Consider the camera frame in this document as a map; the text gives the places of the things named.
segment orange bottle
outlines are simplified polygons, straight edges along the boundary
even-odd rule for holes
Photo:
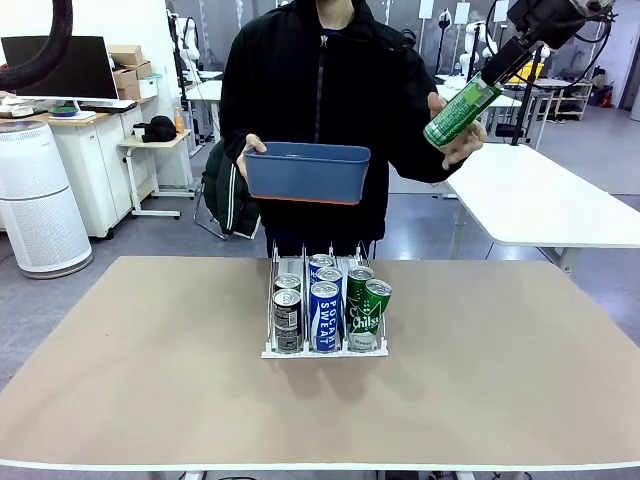
[[[176,107],[176,116],[174,122],[176,124],[176,132],[184,133],[184,118],[182,117],[180,107]]]

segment green jacket with white stripe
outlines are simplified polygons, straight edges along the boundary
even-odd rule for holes
[[[204,201],[222,232],[254,238],[260,224],[258,203],[238,167],[224,154],[224,140],[209,154],[203,183]]]

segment white wall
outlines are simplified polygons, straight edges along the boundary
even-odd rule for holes
[[[613,103],[618,106],[640,37],[640,0],[616,0],[613,11],[618,17],[596,65],[607,71],[607,83],[613,83]]]
[[[51,16],[51,0],[0,0],[0,37],[48,35]],[[155,115],[173,119],[179,87],[164,0],[74,0],[73,34],[102,36],[108,45],[140,45],[154,73],[163,76],[158,98],[144,106],[145,121]],[[3,58],[0,48],[0,64]],[[186,148],[157,162],[161,184],[180,184],[180,155],[187,155]]]

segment gray-blue container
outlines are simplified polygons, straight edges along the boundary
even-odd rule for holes
[[[245,152],[249,193],[256,198],[353,205],[362,199],[371,152],[365,147],[265,142]]]

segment paper on wall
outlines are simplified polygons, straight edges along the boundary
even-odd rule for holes
[[[496,9],[493,12],[493,21],[506,22],[508,10],[509,10],[509,0],[498,0],[496,2]]]
[[[433,0],[420,0],[420,12],[418,18],[431,18],[433,16]]]
[[[470,3],[458,3],[456,6],[456,17],[453,23],[456,25],[464,25],[469,22]]]

